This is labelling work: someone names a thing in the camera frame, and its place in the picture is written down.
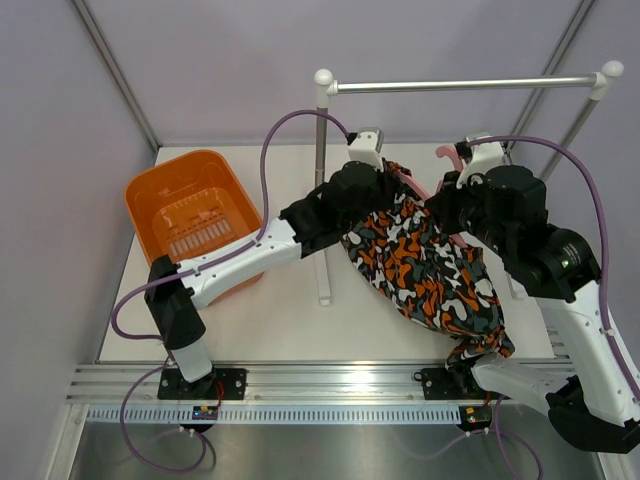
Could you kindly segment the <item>pink clothes hanger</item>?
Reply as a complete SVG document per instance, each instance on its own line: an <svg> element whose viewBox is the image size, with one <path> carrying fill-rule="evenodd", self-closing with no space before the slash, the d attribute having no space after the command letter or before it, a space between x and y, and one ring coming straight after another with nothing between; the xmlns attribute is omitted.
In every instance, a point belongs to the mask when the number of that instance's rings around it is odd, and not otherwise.
<svg viewBox="0 0 640 480"><path fill-rule="evenodd" d="M455 148L449 145L439 146L435 150L435 155L438 158L448 158L454 167L454 170L458 173L461 173L465 167L463 160L458 156ZM422 185L420 185L411 174L404 173L403 171L397 170L394 172L394 175L404 184L408 185L415 194L423 201L429 200L432 197L432 194L429 193ZM451 240L455 245L461 248L467 248L468 244L461 237L460 234L454 234L451 236Z"/></svg>

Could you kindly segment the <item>camouflage patterned shorts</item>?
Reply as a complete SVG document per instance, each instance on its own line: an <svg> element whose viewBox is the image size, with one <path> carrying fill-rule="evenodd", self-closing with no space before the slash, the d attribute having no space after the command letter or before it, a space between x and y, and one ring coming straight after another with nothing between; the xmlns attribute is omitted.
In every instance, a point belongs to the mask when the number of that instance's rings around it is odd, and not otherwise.
<svg viewBox="0 0 640 480"><path fill-rule="evenodd" d="M364 280L403 317L456 341L447 367L514 353L482 248L443 233L407 183L389 209L370 213L341 245Z"/></svg>

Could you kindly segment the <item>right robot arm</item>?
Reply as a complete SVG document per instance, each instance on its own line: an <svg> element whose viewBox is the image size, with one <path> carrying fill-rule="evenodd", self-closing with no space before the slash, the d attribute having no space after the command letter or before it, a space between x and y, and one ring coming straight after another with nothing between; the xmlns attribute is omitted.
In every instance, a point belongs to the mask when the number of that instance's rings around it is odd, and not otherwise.
<svg viewBox="0 0 640 480"><path fill-rule="evenodd" d="M639 403L624 374L629 355L608 344L614 329L599 304L604 275L588 242L549 223L546 185L522 166L498 166L467 181L445 174L428 202L445 233L467 232L502 261L556 329L574 375L561 376L487 354L453 372L454 388L474 397L503 394L546 416L571 446L627 454L639 444Z"/></svg>

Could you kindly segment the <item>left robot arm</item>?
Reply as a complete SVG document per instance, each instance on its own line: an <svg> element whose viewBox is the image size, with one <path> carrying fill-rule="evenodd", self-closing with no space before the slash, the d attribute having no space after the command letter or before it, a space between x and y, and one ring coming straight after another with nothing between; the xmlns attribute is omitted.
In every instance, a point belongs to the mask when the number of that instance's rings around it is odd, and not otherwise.
<svg viewBox="0 0 640 480"><path fill-rule="evenodd" d="M384 168L349 161L257 232L201 257L179 263L168 256L155 260L144 300L177 366L177 378L169 386L193 399L220 390L203 342L206 327L199 309L271 268L339 243L370 213L389 209L399 186Z"/></svg>

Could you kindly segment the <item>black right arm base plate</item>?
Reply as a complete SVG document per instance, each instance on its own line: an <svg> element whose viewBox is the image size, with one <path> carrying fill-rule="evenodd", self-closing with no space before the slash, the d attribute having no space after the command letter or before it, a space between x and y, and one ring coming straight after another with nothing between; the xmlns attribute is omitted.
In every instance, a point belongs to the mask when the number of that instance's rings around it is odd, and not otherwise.
<svg viewBox="0 0 640 480"><path fill-rule="evenodd" d="M482 389L468 366L425 367L412 375L422 388L425 400L486 400L500 394Z"/></svg>

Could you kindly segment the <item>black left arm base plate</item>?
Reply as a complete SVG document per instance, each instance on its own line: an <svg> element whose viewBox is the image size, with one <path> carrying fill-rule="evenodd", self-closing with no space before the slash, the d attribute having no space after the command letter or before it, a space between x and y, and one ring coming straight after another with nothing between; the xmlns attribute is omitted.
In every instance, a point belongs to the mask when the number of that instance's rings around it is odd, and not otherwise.
<svg viewBox="0 0 640 480"><path fill-rule="evenodd" d="M199 380L188 382L177 368L161 373L157 398L160 400L243 400L246 391L247 370L241 368L214 368Z"/></svg>

